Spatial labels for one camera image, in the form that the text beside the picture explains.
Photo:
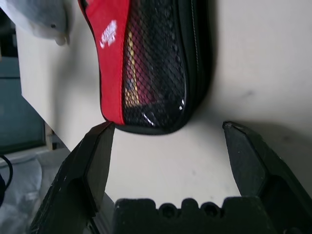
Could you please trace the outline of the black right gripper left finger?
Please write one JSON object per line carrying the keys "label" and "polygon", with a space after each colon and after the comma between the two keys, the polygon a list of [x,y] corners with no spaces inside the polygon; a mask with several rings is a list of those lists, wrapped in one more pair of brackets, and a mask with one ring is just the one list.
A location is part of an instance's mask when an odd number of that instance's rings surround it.
{"label": "black right gripper left finger", "polygon": [[61,164],[30,227],[32,234],[98,234],[115,126],[93,127]]}

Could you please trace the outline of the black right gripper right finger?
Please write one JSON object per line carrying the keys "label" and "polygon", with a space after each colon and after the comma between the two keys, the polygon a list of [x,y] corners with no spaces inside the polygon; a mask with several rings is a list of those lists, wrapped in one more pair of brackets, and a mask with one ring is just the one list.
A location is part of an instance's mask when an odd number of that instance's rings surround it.
{"label": "black right gripper right finger", "polygon": [[312,199],[284,160],[254,130],[225,121],[231,170],[242,196],[256,196],[279,234],[312,232]]}

